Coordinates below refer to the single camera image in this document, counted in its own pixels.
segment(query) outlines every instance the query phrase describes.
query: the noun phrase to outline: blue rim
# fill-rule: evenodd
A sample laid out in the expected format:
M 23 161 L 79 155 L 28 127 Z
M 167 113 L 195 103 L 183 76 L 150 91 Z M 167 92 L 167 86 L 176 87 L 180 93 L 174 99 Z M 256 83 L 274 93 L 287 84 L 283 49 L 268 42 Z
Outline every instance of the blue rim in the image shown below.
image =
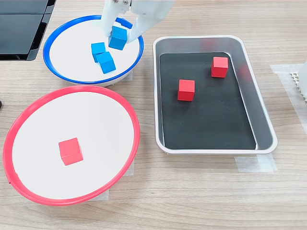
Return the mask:
M 120 73 L 119 75 L 116 75 L 112 78 L 108 78 L 108 79 L 104 79 L 104 80 L 97 80 L 97 81 L 78 81 L 78 80 L 72 80 L 69 78 L 64 77 L 63 75 L 61 75 L 59 72 L 56 71 L 56 69 L 53 67 L 51 60 L 50 60 L 50 48 L 52 46 L 52 43 L 55 41 L 55 39 L 65 30 L 67 30 L 68 28 L 78 24 L 78 23 L 82 23 L 85 21 L 89 21 L 89 20 L 100 20 L 101 19 L 101 15 L 89 15 L 89 16 L 85 16 L 85 17 L 81 17 L 81 18 L 76 18 L 72 21 L 69 21 L 65 24 L 63 24 L 62 26 L 60 26 L 58 29 L 56 29 L 47 39 L 47 41 L 45 42 L 45 46 L 44 46 L 44 50 L 43 50 L 43 57 L 44 57 L 44 61 L 46 66 L 48 67 L 48 69 L 53 72 L 55 75 L 57 75 L 58 77 L 66 80 L 66 81 L 70 81 L 73 83 L 78 83 L 78 84 L 99 84 L 99 83 L 105 83 L 108 81 L 112 81 L 116 78 L 119 78 L 121 76 L 123 76 L 124 74 L 128 73 L 130 70 L 132 70 L 133 67 L 135 67 L 135 65 L 139 62 L 139 60 L 141 59 L 141 56 L 143 54 L 143 50 L 144 50 L 144 40 L 142 38 L 142 36 L 139 37 L 139 43 L 140 43 L 140 50 L 139 50 L 139 54 L 137 59 L 135 60 L 135 62 L 132 64 L 132 66 L 130 66 L 126 71 Z M 132 24 L 130 22 L 128 22 L 127 20 L 123 19 L 123 18 L 117 18 L 116 22 L 120 23 L 122 26 L 127 27 L 128 29 L 132 28 Z

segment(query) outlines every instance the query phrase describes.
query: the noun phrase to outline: tray rim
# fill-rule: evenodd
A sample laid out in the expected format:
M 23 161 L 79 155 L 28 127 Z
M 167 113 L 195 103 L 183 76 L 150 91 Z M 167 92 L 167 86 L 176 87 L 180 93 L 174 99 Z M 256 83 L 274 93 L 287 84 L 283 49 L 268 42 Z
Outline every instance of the tray rim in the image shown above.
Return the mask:
M 133 124 L 133 132 L 134 132 L 134 139 L 133 139 L 133 145 L 130 151 L 130 155 L 125 163 L 125 165 L 122 167 L 122 169 L 117 173 L 115 177 L 113 177 L 108 183 L 106 183 L 104 186 L 100 187 L 99 189 L 92 191 L 86 195 L 75 197 L 75 198 L 69 198 L 69 199 L 53 199 L 53 198 L 46 198 L 40 195 L 35 194 L 34 192 L 30 191 L 25 185 L 21 182 L 21 180 L 18 177 L 18 174 L 15 171 L 15 167 L 12 161 L 12 149 L 15 137 L 23 125 L 23 123 L 40 107 L 43 105 L 68 94 L 76 93 L 76 92 L 92 92 L 92 93 L 99 93 L 105 96 L 108 96 L 112 98 L 113 100 L 117 101 L 121 106 L 125 108 L 125 110 L 128 112 L 132 124 Z M 87 200 L 90 200 L 109 188 L 111 188 L 115 183 L 118 182 L 118 180 L 126 173 L 126 171 L 131 166 L 139 144 L 140 144 L 140 138 L 141 138 L 141 131 L 140 131 L 140 123 L 138 120 L 138 117 L 135 113 L 135 110 L 131 106 L 131 104 L 120 94 L 99 86 L 93 86 L 93 85 L 75 85 L 70 86 L 66 88 L 62 88 L 56 91 L 53 91 L 49 94 L 44 95 L 43 97 L 39 98 L 35 102 L 33 102 L 29 107 L 27 107 L 15 120 L 12 127 L 10 128 L 7 137 L 4 142 L 3 147 L 3 167 L 5 174 L 7 176 L 7 179 L 9 183 L 15 188 L 17 192 L 19 192 L 24 197 L 28 198 L 29 200 L 32 200 L 36 203 L 42 204 L 42 205 L 50 205 L 50 206 L 66 206 L 66 205 L 73 205 L 78 204 Z
M 265 115 L 266 118 L 266 122 L 270 128 L 271 131 L 271 135 L 272 135 L 272 144 L 269 148 L 267 149 L 169 149 L 167 147 L 165 147 L 159 138 L 159 114 L 158 114 L 158 82 L 157 82 L 157 72 L 156 72 L 156 68 L 157 68 L 157 59 L 156 59 L 156 46 L 157 43 L 162 41 L 162 40 L 166 40 L 166 39 L 195 39 L 195 38 L 232 38 L 235 39 L 236 41 L 238 41 L 243 49 L 246 61 L 247 61 L 247 65 L 248 65 L 248 69 L 250 71 L 251 74 L 251 78 L 255 87 L 255 90 L 257 92 L 257 96 L 259 98 L 263 113 Z M 156 144 L 158 145 L 158 147 L 166 152 L 167 154 L 178 154 L 178 155 L 252 155 L 252 154 L 269 154 L 271 152 L 273 152 L 278 144 L 277 141 L 277 136 L 274 130 L 274 127 L 272 125 L 272 122 L 270 120 L 268 111 L 265 107 L 264 101 L 263 101 L 263 97 L 261 95 L 259 86 L 257 84 L 254 72 L 252 70 L 251 67 L 251 63 L 249 61 L 248 55 L 247 55 L 247 51 L 245 49 L 244 43 L 243 41 L 233 35 L 204 35 L 204 36 L 164 36 L 164 37 L 160 37 L 158 39 L 156 39 L 153 43 L 153 92 L 154 92 L 154 127 L 155 127 L 155 141 Z
M 108 78 L 108 79 L 104 79 L 104 80 L 97 80 L 97 81 L 73 80 L 73 79 L 70 79 L 70 78 L 66 78 L 65 76 L 60 74 L 54 68 L 54 66 L 52 65 L 52 62 L 50 60 L 49 53 L 50 53 L 51 46 L 52 46 L 53 42 L 57 39 L 57 37 L 62 32 L 64 32 L 65 30 L 67 30 L 68 28 L 70 28 L 70 27 L 72 27 L 72 26 L 74 26 L 76 24 L 83 23 L 85 21 L 100 20 L 100 19 L 101 19 L 101 15 L 88 15 L 88 16 L 84 16 L 84 17 L 80 17 L 80 18 L 75 18 L 75 19 L 73 19 L 73 20 L 71 20 L 69 22 L 64 23 L 63 25 L 61 25 L 60 27 L 58 27 L 55 31 L 53 31 L 51 33 L 51 35 L 48 37 L 48 39 L 46 40 L 45 45 L 44 45 L 43 59 L 44 59 L 44 62 L 46 64 L 46 66 L 48 67 L 48 69 L 53 74 L 55 74 L 59 78 L 62 78 L 63 80 L 70 81 L 70 82 L 76 83 L 76 84 L 101 84 L 101 83 L 107 83 L 107 82 L 116 80 L 116 79 L 122 77 L 123 75 L 128 74 L 136 66 L 136 64 L 140 61 L 140 59 L 141 59 L 141 57 L 143 55 L 143 52 L 144 52 L 144 40 L 143 40 L 142 36 L 140 36 L 138 38 L 139 43 L 140 43 L 140 50 L 139 50 L 139 54 L 138 54 L 137 59 L 135 60 L 135 62 L 127 70 L 125 70 L 124 72 L 122 72 L 122 73 L 120 73 L 120 74 L 118 74 L 118 75 L 116 75 L 114 77 L 111 77 L 111 78 Z M 127 27 L 128 29 L 130 29 L 132 27 L 132 24 L 129 21 L 127 21 L 126 19 L 124 19 L 124 18 L 116 18 L 115 21 L 120 23 L 122 26 Z

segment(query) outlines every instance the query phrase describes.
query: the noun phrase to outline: red cube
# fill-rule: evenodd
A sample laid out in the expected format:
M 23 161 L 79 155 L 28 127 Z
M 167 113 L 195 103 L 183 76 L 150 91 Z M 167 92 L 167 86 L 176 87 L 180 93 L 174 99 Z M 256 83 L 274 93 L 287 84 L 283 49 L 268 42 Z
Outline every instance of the red cube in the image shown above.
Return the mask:
M 59 151 L 65 165 L 70 165 L 83 160 L 81 148 L 77 138 L 60 142 Z
M 179 80 L 178 100 L 193 101 L 195 94 L 194 80 Z
M 214 57 L 211 67 L 211 76 L 216 78 L 226 77 L 228 70 L 228 58 L 227 57 Z

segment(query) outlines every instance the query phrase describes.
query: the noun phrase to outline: white plastic part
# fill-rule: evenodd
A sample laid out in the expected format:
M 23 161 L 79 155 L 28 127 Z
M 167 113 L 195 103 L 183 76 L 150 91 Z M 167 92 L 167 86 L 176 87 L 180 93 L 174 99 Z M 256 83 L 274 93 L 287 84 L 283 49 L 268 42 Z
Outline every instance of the white plastic part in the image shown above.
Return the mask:
M 131 0 L 106 0 L 101 15 L 102 28 L 107 37 L 110 36 L 112 26 L 117 16 L 129 11 Z
M 139 17 L 128 31 L 127 43 L 133 42 L 145 31 L 162 21 L 172 8 L 175 0 L 106 0 L 101 20 L 106 36 L 120 13 L 126 13 L 131 4 L 131 11 Z
M 162 21 L 172 8 L 175 0 L 133 0 L 131 11 L 139 17 L 128 33 L 128 43 L 133 42 L 145 31 Z
M 302 66 L 298 72 L 299 89 L 302 95 L 307 99 L 307 62 Z

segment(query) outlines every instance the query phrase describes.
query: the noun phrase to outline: black mat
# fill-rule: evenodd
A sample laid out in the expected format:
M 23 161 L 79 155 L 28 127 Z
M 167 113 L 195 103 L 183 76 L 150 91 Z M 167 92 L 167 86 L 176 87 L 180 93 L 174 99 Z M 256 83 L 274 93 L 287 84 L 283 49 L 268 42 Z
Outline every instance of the black mat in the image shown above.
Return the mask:
M 211 77 L 213 57 L 228 57 L 226 78 Z M 165 146 L 170 149 L 246 149 L 256 143 L 226 53 L 160 56 Z M 177 100 L 180 79 L 195 80 L 192 102 Z

